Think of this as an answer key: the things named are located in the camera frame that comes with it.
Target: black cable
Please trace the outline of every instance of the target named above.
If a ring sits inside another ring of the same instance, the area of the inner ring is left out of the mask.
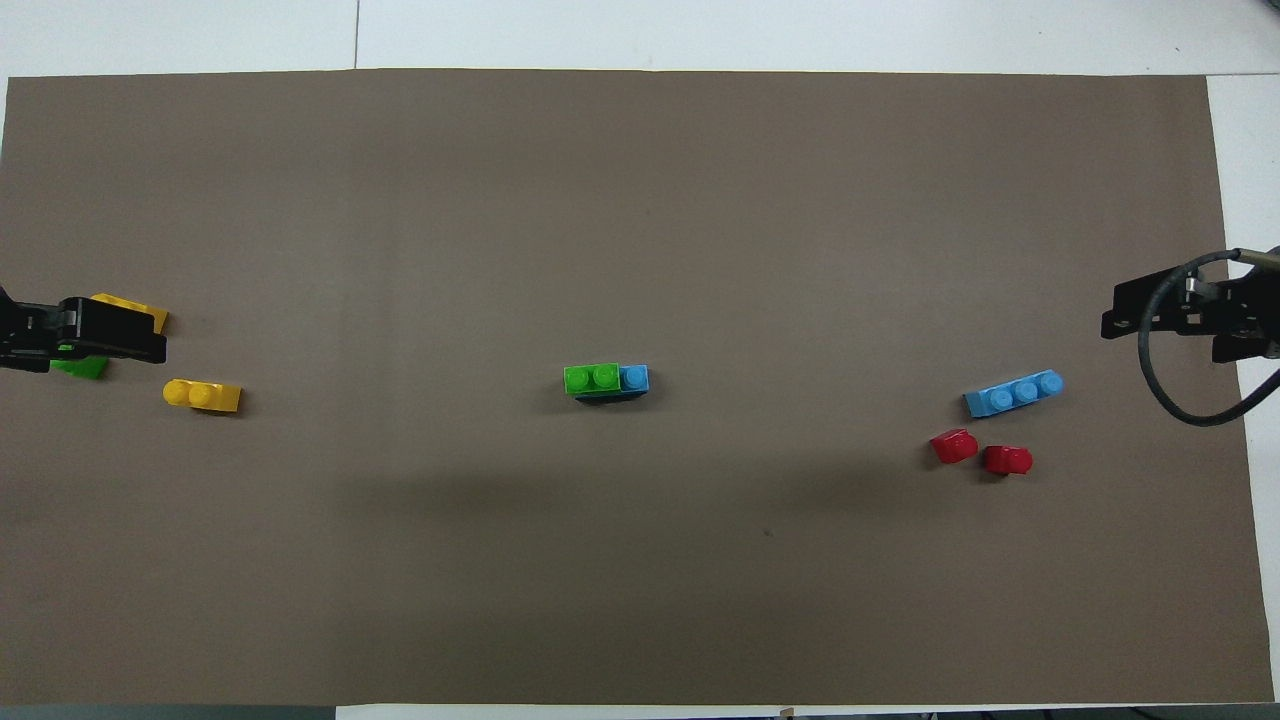
[[[1142,377],[1147,380],[1147,387],[1151,388],[1151,393],[1156,396],[1156,400],[1160,401],[1165,410],[1169,410],[1170,415],[1189,425],[1208,428],[1212,425],[1230,423],[1249,410],[1253,410],[1257,404],[1266,400],[1268,395],[1276,391],[1276,388],[1280,388],[1280,370],[1276,370],[1270,378],[1263,380],[1257,389],[1249,393],[1248,397],[1226,410],[1213,415],[1192,415],[1179,407],[1178,404],[1174,402],[1174,398],[1169,397],[1165,388],[1160,386],[1160,380],[1156,379],[1156,369],[1151,365],[1151,325],[1155,322],[1156,311],[1160,309],[1160,304],[1165,300],[1165,296],[1169,295],[1169,291],[1171,291],[1174,286],[1183,282],[1184,278],[1194,273],[1201,265],[1207,265],[1217,260],[1235,260],[1239,256],[1240,251],[1238,249],[1220,250],[1217,252],[1201,255],[1190,263],[1178,268],[1172,273],[1169,273],[1169,277],[1161,281],[1161,283],[1156,286],[1156,291],[1151,293],[1151,300],[1147,301],[1147,307],[1142,311],[1142,322],[1138,324],[1138,365],[1142,366]]]

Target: yellow lego brick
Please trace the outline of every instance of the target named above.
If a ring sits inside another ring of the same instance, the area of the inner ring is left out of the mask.
[[[239,407],[239,386],[174,378],[164,386],[164,400],[178,407],[234,413]]]
[[[143,305],[141,302],[134,302],[132,300],[125,300],[123,297],[116,297],[114,295],[108,295],[105,292],[91,295],[88,296],[88,299],[97,300],[99,302],[106,302],[108,305],[115,305],[118,307],[137,310],[138,313],[146,313],[147,315],[151,315],[155,319],[155,329],[151,332],[156,334],[160,334],[160,331],[164,328],[165,319],[169,318],[168,310],[161,310],[160,307],[152,307],[150,305]]]

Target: lego brick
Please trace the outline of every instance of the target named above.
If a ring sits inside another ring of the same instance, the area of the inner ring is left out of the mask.
[[[622,389],[618,395],[644,395],[649,392],[649,365],[622,365],[618,368]]]
[[[929,441],[938,460],[951,464],[978,455],[978,439],[964,428],[947,430]]]
[[[983,452],[983,466],[1000,475],[1025,475],[1032,469],[1032,451],[1011,445],[993,445]]]
[[[239,409],[239,386],[202,383],[174,378],[164,386],[164,400],[178,407],[234,413]]]
[[[58,348],[72,350],[72,346],[60,345]],[[73,378],[96,380],[102,375],[102,370],[106,368],[106,357],[93,355],[84,357],[83,360],[50,360],[49,366],[56,368]]]
[[[620,388],[613,392],[593,392],[589,395],[575,395],[573,400],[588,405],[602,405],[622,400],[635,400],[649,392],[649,366],[648,365],[620,365]]]
[[[564,368],[564,395],[591,396],[614,393],[622,389],[617,363],[571,365]]]
[[[1014,407],[1039,402],[1060,392],[1062,392],[1062,375],[1053,370],[1043,370],[986,389],[966,392],[964,398],[969,404],[970,415],[987,418]]]
[[[151,305],[143,305],[141,302],[134,302],[132,300],[125,300],[105,292],[91,295],[90,300],[97,300],[99,302],[106,302],[108,305],[115,305],[116,307],[125,307],[128,310],[137,310],[138,313],[151,315],[155,323],[155,329],[151,332],[156,334],[161,334],[160,331],[164,329],[164,322],[169,318],[168,310],[161,310],[160,307],[152,307]]]

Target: white table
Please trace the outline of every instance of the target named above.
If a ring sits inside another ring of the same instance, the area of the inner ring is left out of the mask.
[[[1280,10],[1261,0],[0,0],[5,81],[387,67],[1204,74],[1228,246],[1280,245]],[[1152,258],[1151,268],[1183,260],[1189,258]],[[1098,313],[1108,300],[1097,299]],[[1243,389],[1275,368],[1240,363]],[[1245,419],[1245,434],[1280,687],[1280,398]],[[339,717],[724,717],[782,710],[361,706],[339,708]]]

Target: lego stud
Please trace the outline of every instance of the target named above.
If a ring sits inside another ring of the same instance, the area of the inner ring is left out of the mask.
[[[591,375],[586,368],[568,368],[564,370],[564,392],[582,392],[591,382]]]
[[[630,365],[622,372],[622,387],[635,389],[644,387],[645,372],[640,365]]]
[[[169,380],[164,384],[164,401],[169,405],[191,405],[187,400],[189,391],[191,383],[187,380]]]
[[[1046,370],[1041,374],[1039,388],[1046,396],[1062,392],[1062,375],[1053,370]]]
[[[983,452],[983,465],[998,475],[1025,475],[1032,469],[1032,451],[1011,445],[993,445]]]
[[[239,409],[239,386],[202,383],[174,378],[164,386],[164,400],[179,407],[234,413]]]
[[[933,446],[933,452],[938,454],[938,460],[947,464],[959,462],[978,455],[977,438],[969,434],[969,430],[964,428],[947,430],[931,439],[929,445]]]
[[[996,410],[1009,410],[1014,406],[1014,396],[1005,388],[991,391],[987,402]]]
[[[207,384],[195,384],[187,391],[187,401],[195,407],[209,405],[214,400],[214,388]]]
[[[1014,386],[1014,397],[1018,398],[1018,402],[1036,402],[1039,391],[1032,383],[1018,383]]]
[[[618,383],[618,366],[617,365],[596,365],[591,370],[591,379],[595,380],[596,387],[611,387]]]

